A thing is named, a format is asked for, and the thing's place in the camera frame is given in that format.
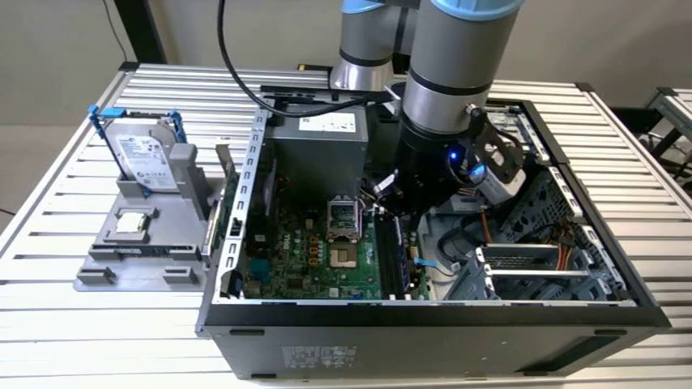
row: wires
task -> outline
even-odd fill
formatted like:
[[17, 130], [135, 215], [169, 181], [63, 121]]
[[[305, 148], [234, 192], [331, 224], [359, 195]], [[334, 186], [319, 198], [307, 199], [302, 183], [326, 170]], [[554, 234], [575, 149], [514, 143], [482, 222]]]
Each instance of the wires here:
[[486, 239], [486, 243], [494, 242], [494, 237], [490, 236], [490, 228], [489, 228], [489, 218], [486, 217], [486, 210], [481, 210], [481, 222], [483, 224], [483, 238]]
[[454, 277], [455, 276], [454, 274], [450, 274], [443, 269], [441, 269], [438, 266], [427, 266], [427, 268], [438, 270], [443, 276], [447, 276], [447, 277]]
[[423, 258], [414, 259], [414, 262], [419, 266], [430, 267], [430, 268], [438, 270], [443, 276], [447, 276], [447, 277], [455, 276], [454, 274], [450, 274], [449, 272], [443, 271], [443, 269], [441, 269], [441, 267], [438, 266], [438, 262], [426, 261]]
[[534, 239], [538, 239], [538, 235], [539, 233], [542, 233], [543, 231], [546, 231], [547, 229], [550, 229], [551, 227], [555, 228], [555, 224], [557, 223], [551, 223], [551, 224], [545, 224], [542, 225], [538, 229], [535, 229], [534, 231], [529, 231], [517, 241], [517, 243], [527, 243], [527, 242], [531, 242], [531, 238]]
[[565, 271], [570, 267], [570, 257], [575, 250], [575, 229], [569, 223], [559, 221], [554, 224], [551, 236], [546, 243], [558, 241], [558, 264], [555, 270]]
[[118, 36], [117, 28], [113, 25], [111, 10], [109, 9], [109, 3], [106, 2], [106, 0], [101, 0], [101, 1], [105, 3], [106, 16], [109, 17], [109, 24], [111, 25], [113, 35], [117, 38], [118, 45], [121, 46], [121, 51], [123, 52], [123, 60], [127, 62], [129, 61], [129, 54], [126, 53], [126, 48], [123, 47], [123, 42], [121, 41], [121, 37]]
[[494, 126], [494, 128], [495, 128], [495, 132], [498, 132], [498, 134], [501, 136], [503, 136], [505, 138], [509, 138], [515, 143], [515, 146], [518, 147], [519, 150], [523, 150], [522, 142], [519, 141], [518, 137], [515, 135], [510, 134], [507, 131], [498, 128], [497, 126]]
[[457, 194], [459, 194], [462, 196], [475, 196], [477, 195], [477, 190], [473, 189], [473, 188], [459, 188], [457, 190]]
[[0, 208], [0, 213], [7, 213], [7, 214], [11, 215], [11, 216], [18, 216], [17, 213], [14, 213], [13, 211], [9, 211], [9, 210], [5, 209], [5, 208]]
[[217, 17], [217, 35], [219, 39], [219, 49], [221, 49], [221, 56], [225, 59], [226, 68], [229, 68], [229, 71], [231, 73], [231, 76], [234, 80], [238, 83], [238, 86], [241, 89], [243, 89], [243, 92], [246, 95], [249, 95], [250, 99], [267, 111], [275, 113], [279, 116], [285, 116], [287, 118], [310, 118], [313, 116], [325, 115], [326, 113], [331, 113], [334, 111], [339, 111], [341, 109], [353, 107], [355, 105], [366, 104], [371, 101], [375, 103], [387, 103], [393, 100], [393, 96], [389, 92], [374, 92], [369, 94], [366, 97], [362, 97], [359, 99], [354, 99], [346, 103], [331, 105], [329, 108], [323, 109], [315, 109], [313, 111], [307, 112], [287, 112], [282, 109], [274, 108], [270, 104], [267, 104], [250, 90], [249, 86], [246, 85], [246, 82], [241, 79], [241, 76], [238, 75], [237, 68], [234, 67], [231, 63], [231, 59], [229, 58], [229, 50], [226, 48], [226, 38], [225, 38], [225, 10], [226, 10], [226, 0], [219, 0], [219, 12]]

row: blue plastic clip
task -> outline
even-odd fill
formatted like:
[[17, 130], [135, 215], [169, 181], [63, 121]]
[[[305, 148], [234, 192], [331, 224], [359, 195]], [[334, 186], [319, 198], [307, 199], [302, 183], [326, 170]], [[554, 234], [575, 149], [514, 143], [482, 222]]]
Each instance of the blue plastic clip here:
[[178, 140], [179, 143], [187, 143], [186, 129], [183, 128], [183, 117], [181, 116], [178, 109], [171, 110], [170, 117], [174, 119], [175, 140]]
[[106, 107], [101, 111], [101, 116], [106, 119], [125, 118], [129, 115], [129, 110], [119, 107]]
[[423, 258], [414, 259], [414, 263], [417, 265], [427, 266], [427, 267], [438, 267], [438, 263], [434, 261], [426, 261]]
[[106, 130], [103, 125], [101, 124], [101, 115], [99, 113], [99, 105], [93, 104], [89, 107], [89, 120], [91, 121], [91, 124], [95, 126], [97, 134], [99, 134], [101, 138], [105, 139], [106, 145], [109, 146], [109, 151], [111, 151], [113, 159], [117, 161], [118, 169], [121, 170], [121, 179], [127, 179], [126, 171], [123, 169], [123, 166], [121, 165], [121, 162], [118, 161], [117, 152], [113, 149], [111, 142], [109, 142], [109, 138], [106, 137]]

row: white wall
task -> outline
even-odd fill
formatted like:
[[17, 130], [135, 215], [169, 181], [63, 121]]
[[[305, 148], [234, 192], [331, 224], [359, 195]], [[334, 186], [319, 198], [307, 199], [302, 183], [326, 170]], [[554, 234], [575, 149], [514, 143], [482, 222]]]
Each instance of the white wall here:
[[0, 124], [77, 128], [123, 62], [102, 1], [0, 0], [0, 37]]
[[[0, 125], [0, 208], [18, 212], [75, 128]], [[0, 233], [11, 220], [13, 216], [0, 212]]]
[[[170, 61], [223, 66], [217, 0], [150, 0]], [[230, 0], [226, 44], [237, 67], [295, 69], [339, 58], [341, 0]]]
[[499, 77], [587, 81], [613, 105], [692, 87], [690, 0], [527, 0]]
[[[217, 0], [151, 3], [170, 61], [222, 66]], [[230, 0], [226, 20], [239, 66], [338, 59], [341, 0]], [[0, 0], [0, 36], [0, 124], [75, 126], [123, 60], [101, 0]], [[658, 86], [692, 87], [690, 36], [690, 0], [529, 0], [499, 76], [587, 81], [641, 105]]]
[[[173, 60], [223, 66], [215, 0], [151, 0]], [[334, 64], [341, 0], [234, 0], [226, 36], [239, 66]], [[692, 1], [527, 0], [499, 77], [593, 83], [611, 104], [641, 105], [659, 86], [692, 87]]]

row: black pole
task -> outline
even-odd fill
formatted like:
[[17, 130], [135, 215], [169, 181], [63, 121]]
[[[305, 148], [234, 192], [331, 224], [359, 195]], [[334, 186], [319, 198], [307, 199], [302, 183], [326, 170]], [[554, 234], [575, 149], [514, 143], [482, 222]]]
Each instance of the black pole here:
[[138, 62], [167, 63], [149, 0], [114, 0]]
[[669, 132], [669, 135], [663, 137], [659, 144], [657, 144], [657, 147], [654, 147], [654, 150], [651, 151], [651, 155], [655, 158], [659, 158], [663, 153], [671, 148], [673, 144], [677, 143], [677, 141], [681, 139], [681, 131], [678, 131], [678, 128], [674, 128], [671, 132]]

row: aluminum table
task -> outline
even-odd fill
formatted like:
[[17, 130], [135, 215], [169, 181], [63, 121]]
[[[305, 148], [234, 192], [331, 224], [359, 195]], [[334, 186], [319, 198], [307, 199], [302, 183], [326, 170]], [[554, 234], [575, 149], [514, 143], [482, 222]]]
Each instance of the aluminum table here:
[[[262, 84], [327, 87], [318, 71], [242, 71]], [[73, 281], [117, 197], [118, 166], [87, 120], [0, 237], [0, 387], [692, 387], [692, 203], [595, 92], [573, 83], [498, 81], [526, 99], [563, 146], [674, 329], [567, 378], [239, 383], [194, 331], [201, 293], [79, 293]], [[198, 163], [222, 174], [215, 144], [239, 166], [255, 104], [226, 70], [141, 65], [99, 104], [183, 114]]]

